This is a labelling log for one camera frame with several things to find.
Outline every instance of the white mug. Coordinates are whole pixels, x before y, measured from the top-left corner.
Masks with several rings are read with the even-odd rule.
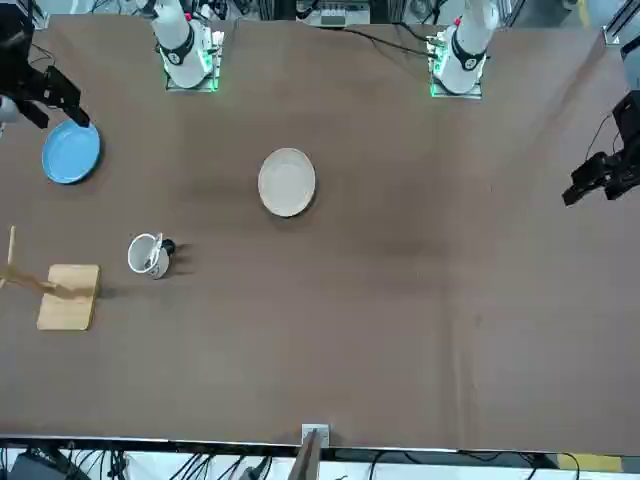
[[[154,280],[162,278],[169,269],[169,258],[175,249],[175,243],[168,238],[163,240],[161,233],[142,233],[129,245],[129,268],[135,273],[149,275]]]

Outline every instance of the brown tablecloth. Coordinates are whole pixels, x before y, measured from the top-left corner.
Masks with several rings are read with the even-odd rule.
[[[355,35],[224,28],[211,95],[165,92],[139,18],[56,17],[36,39],[102,161],[54,185],[47,132],[10,126],[0,225],[24,269],[98,263],[103,286],[78,333],[0,292],[0,431],[296,442],[330,423],[337,445],[637,453],[640,192],[561,199],[626,88],[599,32],[496,33],[475,102],[430,98],[424,59]],[[280,147],[318,178],[287,221],[257,192]],[[172,275],[134,275],[130,240],[160,231]]]

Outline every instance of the black cable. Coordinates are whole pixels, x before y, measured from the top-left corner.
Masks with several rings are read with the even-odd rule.
[[[382,457],[382,455],[384,455],[385,453],[388,453],[388,452],[378,452],[376,453],[376,456],[373,457],[373,462],[371,462],[371,470],[369,470],[369,480],[373,480],[373,472],[376,469],[376,463],[378,463],[378,460],[380,460],[380,457]]]
[[[419,460],[416,460],[415,458],[413,458],[411,455],[409,455],[409,453],[407,452],[402,452],[404,454],[405,457],[407,457],[407,459],[411,462],[411,463],[415,463],[416,465],[422,465],[422,462]]]
[[[516,3],[513,10],[511,11],[511,14],[507,17],[507,20],[505,22],[505,25],[507,27],[513,27],[513,24],[516,23],[516,20],[522,12],[522,7],[524,7],[524,3],[525,0],[519,0],[518,3]]]
[[[195,460],[193,461],[193,463],[192,463],[191,465],[189,465],[189,468],[187,468],[187,469],[185,470],[185,472],[182,474],[181,480],[187,480],[187,479],[191,478],[191,475],[193,474],[193,472],[194,472],[195,470],[197,470],[197,469],[198,469],[198,467],[200,467],[200,465],[201,465],[201,464],[198,464],[198,461],[199,461],[201,458],[202,458],[202,454],[201,454],[201,453],[197,453],[197,454],[196,454],[196,458],[195,458]]]
[[[537,471],[538,471],[538,467],[535,467],[533,470],[531,470],[531,473],[527,477],[527,480],[531,480]]]
[[[91,7],[91,10],[89,11],[89,13],[93,14],[96,13],[96,10],[98,8],[104,7],[107,3],[109,3],[111,0],[96,0],[93,3],[93,7]]]
[[[182,471],[183,471],[185,468],[187,468],[187,466],[188,466],[188,465],[190,465],[190,464],[191,464],[191,462],[193,462],[193,461],[196,459],[196,456],[197,456],[197,454],[196,454],[196,453],[194,453],[193,455],[191,455],[191,457],[189,457],[189,459],[188,459],[186,462],[184,462],[184,463],[182,464],[182,466],[180,467],[180,469],[179,469],[176,473],[174,473],[173,475],[171,475],[171,477],[169,478],[169,480],[175,480],[175,479],[178,477],[178,475],[180,475],[180,474],[182,473]]]
[[[96,466],[96,463],[98,463],[98,460],[100,459],[100,455],[98,455],[95,460],[93,461],[93,463],[91,464],[91,466],[87,469],[87,476],[89,475],[89,472],[93,469],[93,467]]]
[[[0,448],[0,472],[2,473],[2,477],[0,477],[0,480],[7,480],[7,478],[9,478],[9,474],[7,473],[9,470],[9,466],[7,465],[7,463],[9,461],[7,460],[7,463],[5,463],[5,450],[6,448]]]
[[[40,45],[36,45],[35,43],[32,43],[31,46],[34,47],[36,50],[38,50],[40,53],[42,53],[44,57],[39,57],[39,58],[36,58],[35,60],[32,60],[31,62],[29,62],[29,65],[33,65],[34,63],[39,62],[40,60],[49,59],[51,60],[51,65],[55,66],[56,57],[53,55],[53,53],[51,53],[46,48],[42,48]]]
[[[566,455],[567,457],[570,457],[573,459],[574,462],[576,462],[576,480],[580,480],[580,464],[578,463],[578,459],[576,457],[574,457],[571,453],[561,453],[560,455]]]
[[[464,455],[465,457],[470,457],[470,458],[473,458],[473,459],[478,460],[480,462],[493,462],[496,458],[500,457],[501,455],[503,455],[505,453],[508,453],[508,452],[498,452],[498,453],[492,455],[491,457],[485,458],[485,457],[480,457],[480,456],[475,455],[475,454],[470,453],[470,452],[466,452],[464,450],[458,451],[459,455]]]
[[[442,13],[440,9],[444,6],[445,3],[447,3],[447,1],[448,0],[436,0],[436,4],[433,7],[433,25],[436,25],[438,23],[438,19],[440,18],[440,14]]]
[[[267,464],[267,469],[264,473],[264,476],[262,477],[262,480],[267,480],[267,477],[269,476],[269,472],[271,472],[272,464],[273,464],[273,457],[269,457],[269,463]]]
[[[589,148],[587,148],[587,154],[584,156],[585,161],[589,158],[589,152],[591,151],[591,147],[593,147],[593,144],[596,143],[596,138],[598,138],[598,134],[600,133],[600,130],[602,130],[602,126],[604,125],[604,122],[606,122],[610,118],[611,118],[611,113],[607,114],[607,116],[602,119],[602,122],[600,122],[600,126],[598,127],[598,130],[596,130],[596,134],[593,136],[593,140],[591,140],[591,143],[589,144]]]
[[[106,456],[107,456],[107,451],[103,450],[102,455],[100,456],[100,476],[98,477],[100,480],[102,480],[102,466],[104,465],[104,459]]]
[[[96,451],[97,451],[97,450],[92,450],[92,451],[90,451],[89,453],[87,453],[87,454],[84,456],[84,458],[80,461],[80,463],[78,463],[78,464],[75,466],[75,470],[74,470],[74,472],[73,472],[73,475],[72,475],[71,477],[68,477],[69,472],[67,472],[67,474],[65,475],[65,478],[71,478],[71,479],[76,479],[76,478],[78,478],[78,474],[82,471],[82,470],[81,470],[82,465],[84,465],[84,462],[86,462],[86,461],[87,461],[87,459],[88,459],[91,455],[93,455],[94,453],[96,453]]]
[[[383,40],[382,38],[374,37],[373,35],[369,35],[367,33],[363,33],[363,32],[360,32],[358,30],[351,30],[350,28],[343,28],[342,30],[338,30],[338,31],[339,32],[353,33],[354,35],[359,35],[361,37],[368,38],[372,42],[382,43],[383,45],[387,45],[387,46],[392,47],[392,48],[397,48],[398,50],[402,50],[403,52],[413,53],[414,55],[418,55],[418,56],[421,56],[421,57],[428,57],[428,58],[433,58],[433,59],[437,59],[438,58],[438,56],[433,54],[433,53],[425,52],[425,51],[422,51],[422,50],[414,50],[413,48],[409,48],[409,47],[404,47],[402,45],[398,45],[397,43],[389,42],[387,40]]]
[[[616,140],[620,138],[620,132],[616,133],[616,136],[613,137],[613,142],[611,142],[611,155],[616,154]]]
[[[209,476],[209,464],[213,461],[214,457],[215,457],[215,454],[211,454],[207,457],[207,459],[203,462],[204,467],[202,467],[201,470],[198,472],[198,474],[195,477],[195,480],[198,480],[200,478],[200,474],[202,472],[204,472],[203,480],[207,480],[207,477]]]
[[[422,41],[422,42],[428,42],[429,39],[427,37],[423,37],[422,35],[416,33],[409,25],[407,25],[405,22],[393,22],[392,25],[397,25],[399,27],[404,28],[407,32],[409,32],[411,34],[411,36],[413,36],[414,38],[417,38],[418,40]]]
[[[244,459],[245,459],[245,456],[244,455],[241,456],[238,460],[236,460],[236,462],[233,465],[231,465],[224,472],[222,472],[222,475],[216,478],[216,480],[222,480],[229,472],[231,472],[231,475],[229,475],[229,480],[231,480],[231,477],[233,477],[233,474],[236,473],[236,470],[238,469],[238,467],[240,466],[240,463],[242,463]]]
[[[302,12],[298,12],[298,10],[296,10],[296,17],[298,17],[300,20],[304,20],[307,17],[309,17],[309,15],[311,15],[311,13],[318,8],[318,4],[320,3],[320,0],[313,0],[311,2],[311,6],[309,8],[307,8],[306,10],[302,11]]]

